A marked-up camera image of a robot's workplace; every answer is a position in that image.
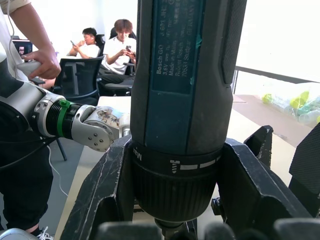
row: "table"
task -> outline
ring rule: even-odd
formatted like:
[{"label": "table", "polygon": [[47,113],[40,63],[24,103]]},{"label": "table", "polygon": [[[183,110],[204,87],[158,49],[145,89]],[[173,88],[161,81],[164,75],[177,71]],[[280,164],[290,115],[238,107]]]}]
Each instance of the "table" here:
[{"label": "table", "polygon": [[[120,111],[125,112],[130,110],[130,102],[130,97],[102,96],[99,99],[98,106],[110,106],[113,108],[119,107]],[[241,98],[235,96],[233,102],[243,103],[244,101]],[[259,128],[260,126],[256,123],[244,117],[237,111],[232,110],[227,137],[235,139],[239,142],[243,142]],[[273,135],[272,140],[271,169],[283,180],[286,185],[288,185],[291,180],[289,167],[296,149],[276,135]],[[63,213],[55,234],[55,240],[60,239],[69,214],[74,206],[82,182],[89,174],[91,169],[95,166],[95,164],[100,160],[102,155],[103,153],[101,152],[96,152],[86,146],[84,147],[69,191],[69,196],[66,200]],[[213,196],[217,197],[218,195],[218,188],[215,188]],[[151,216],[141,212],[135,213],[133,216],[133,220],[140,222],[153,222],[153,218]],[[198,218],[198,235],[200,239],[202,238],[205,226],[213,221],[221,221],[221,218],[219,216],[214,216],[211,207],[209,206],[207,210]]]}]

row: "blue label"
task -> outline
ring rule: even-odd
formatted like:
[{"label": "blue label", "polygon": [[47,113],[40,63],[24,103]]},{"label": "blue label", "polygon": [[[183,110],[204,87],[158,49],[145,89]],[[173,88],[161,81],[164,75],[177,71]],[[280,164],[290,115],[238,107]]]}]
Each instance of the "blue label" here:
[{"label": "blue label", "polygon": [[201,2],[157,1],[153,90],[191,94]]},{"label": "blue label", "polygon": [[145,145],[184,155],[193,112],[204,0],[153,0]]}]

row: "floor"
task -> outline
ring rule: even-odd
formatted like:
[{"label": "floor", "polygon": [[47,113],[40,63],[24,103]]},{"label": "floor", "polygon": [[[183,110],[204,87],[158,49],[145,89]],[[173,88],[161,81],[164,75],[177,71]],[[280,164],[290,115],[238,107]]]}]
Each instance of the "floor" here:
[{"label": "floor", "polygon": [[[53,167],[61,175],[61,187],[66,193],[69,192],[74,175],[78,166],[78,162],[84,148],[83,145],[65,138],[61,139],[63,149],[67,156],[67,161],[64,161],[57,142],[53,142],[51,147],[51,162]],[[40,228],[48,226],[48,233],[54,235],[56,233],[61,214],[63,212],[67,196],[65,196],[59,188],[59,176],[53,171],[53,184],[51,194],[48,201],[48,210],[40,221]],[[1,224],[6,226],[6,221],[2,214],[4,207],[3,198],[0,196],[0,216]]]}]

